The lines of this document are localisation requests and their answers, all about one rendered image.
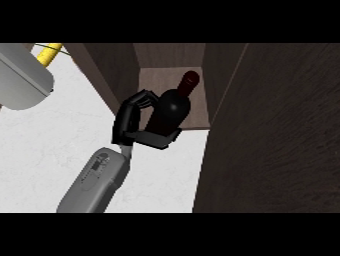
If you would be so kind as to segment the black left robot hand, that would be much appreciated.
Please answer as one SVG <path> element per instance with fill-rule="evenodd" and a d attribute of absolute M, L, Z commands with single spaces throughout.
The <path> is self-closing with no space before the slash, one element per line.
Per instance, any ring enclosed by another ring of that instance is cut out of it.
<path fill-rule="evenodd" d="M 153 107 L 146 129 L 140 130 L 141 111 Z M 182 132 L 172 112 L 165 110 L 165 100 L 150 90 L 143 90 L 122 103 L 113 126 L 113 144 L 132 146 L 140 143 L 165 150 Z"/>

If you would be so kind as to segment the dark wine bottle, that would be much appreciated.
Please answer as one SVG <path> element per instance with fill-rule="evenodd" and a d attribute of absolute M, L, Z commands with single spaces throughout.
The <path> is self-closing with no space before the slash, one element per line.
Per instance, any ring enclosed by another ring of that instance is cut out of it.
<path fill-rule="evenodd" d="M 151 118 L 146 127 L 147 132 L 169 136 L 179 128 L 191 111 L 190 95 L 200 83 L 200 74 L 188 71 L 177 89 L 169 89 L 160 96 Z"/>

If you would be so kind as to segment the brown wooden cabinet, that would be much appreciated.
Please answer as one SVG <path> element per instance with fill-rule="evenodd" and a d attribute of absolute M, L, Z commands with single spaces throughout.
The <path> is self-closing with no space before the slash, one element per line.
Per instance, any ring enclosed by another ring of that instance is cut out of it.
<path fill-rule="evenodd" d="M 190 99 L 187 130 L 212 128 L 240 66 L 244 43 L 69 43 L 66 49 L 110 109 L 147 89 L 156 93 L 179 85 L 187 71 L 200 74 Z"/>

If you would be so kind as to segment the dark brown cabinet door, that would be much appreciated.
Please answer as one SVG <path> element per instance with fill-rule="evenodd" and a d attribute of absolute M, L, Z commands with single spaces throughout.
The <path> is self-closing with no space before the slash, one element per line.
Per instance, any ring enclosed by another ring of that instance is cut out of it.
<path fill-rule="evenodd" d="M 340 212 L 340 43 L 246 46 L 194 210 Z"/>

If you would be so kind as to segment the yellow cylinder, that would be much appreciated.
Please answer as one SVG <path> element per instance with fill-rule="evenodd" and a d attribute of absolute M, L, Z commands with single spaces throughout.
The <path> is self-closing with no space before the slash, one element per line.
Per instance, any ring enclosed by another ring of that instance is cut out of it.
<path fill-rule="evenodd" d="M 41 45 L 42 51 L 38 55 L 38 61 L 41 64 L 48 67 L 50 64 L 52 63 L 58 53 L 61 52 L 63 49 L 63 44 L 61 43 L 50 43 L 47 45 Z"/>

